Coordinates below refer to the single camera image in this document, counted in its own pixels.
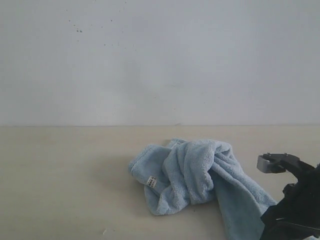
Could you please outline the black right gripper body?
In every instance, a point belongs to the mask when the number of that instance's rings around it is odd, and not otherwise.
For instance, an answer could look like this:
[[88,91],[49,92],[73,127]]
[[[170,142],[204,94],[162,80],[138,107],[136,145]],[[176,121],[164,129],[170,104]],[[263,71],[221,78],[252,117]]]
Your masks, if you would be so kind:
[[283,189],[284,197],[261,216],[261,240],[320,238],[320,167],[293,171],[297,182]]

